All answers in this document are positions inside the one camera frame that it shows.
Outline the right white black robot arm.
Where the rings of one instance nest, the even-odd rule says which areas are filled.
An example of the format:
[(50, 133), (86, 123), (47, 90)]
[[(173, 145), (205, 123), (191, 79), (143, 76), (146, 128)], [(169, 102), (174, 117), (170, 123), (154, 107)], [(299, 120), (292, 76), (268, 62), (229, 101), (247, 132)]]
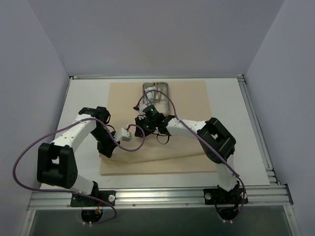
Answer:
[(236, 140), (217, 118), (206, 121), (180, 119), (174, 115), (161, 113), (138, 115), (135, 118), (135, 136), (142, 137), (158, 133), (166, 136), (182, 136), (197, 139), (206, 156), (216, 164), (219, 187), (219, 198), (229, 203), (236, 198), (237, 177), (234, 169), (234, 152)]

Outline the beige cloth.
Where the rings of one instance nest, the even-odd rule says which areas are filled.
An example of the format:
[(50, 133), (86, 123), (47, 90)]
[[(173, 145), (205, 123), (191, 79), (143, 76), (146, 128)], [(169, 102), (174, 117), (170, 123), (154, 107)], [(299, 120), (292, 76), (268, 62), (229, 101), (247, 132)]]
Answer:
[[(107, 110), (115, 129), (135, 123), (133, 109), (142, 95), (142, 83), (111, 83)], [(169, 97), (175, 104), (171, 114), (185, 120), (203, 121), (212, 117), (204, 81), (169, 82)], [(100, 175), (144, 175), (216, 172), (215, 163), (207, 158), (196, 138), (149, 135), (138, 151), (142, 139), (133, 136), (121, 142), (127, 151), (115, 148), (112, 157), (100, 156)]]

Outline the metal instrument tray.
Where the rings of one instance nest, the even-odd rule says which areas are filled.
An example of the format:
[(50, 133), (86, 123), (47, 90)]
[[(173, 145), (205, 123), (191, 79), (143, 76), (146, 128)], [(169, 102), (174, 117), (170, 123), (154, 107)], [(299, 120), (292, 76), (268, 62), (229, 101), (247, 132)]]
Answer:
[(169, 101), (167, 82), (145, 82), (142, 86), (143, 94), (146, 93), (142, 99), (142, 103), (146, 105), (154, 105), (155, 108), (164, 115), (169, 114)]

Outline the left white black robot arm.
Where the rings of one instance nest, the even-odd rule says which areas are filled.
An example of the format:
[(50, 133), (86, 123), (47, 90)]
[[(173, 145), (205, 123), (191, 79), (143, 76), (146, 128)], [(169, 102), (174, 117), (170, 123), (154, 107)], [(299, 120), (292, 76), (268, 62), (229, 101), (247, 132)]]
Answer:
[(94, 206), (99, 201), (96, 182), (78, 174), (75, 152), (89, 135), (97, 141), (100, 154), (111, 157), (117, 146), (111, 139), (115, 132), (108, 133), (97, 122), (108, 124), (110, 113), (105, 107), (82, 108), (76, 117), (76, 125), (70, 127), (51, 143), (42, 143), (38, 148), (37, 180), (51, 186), (58, 186), (82, 194), (82, 201)]

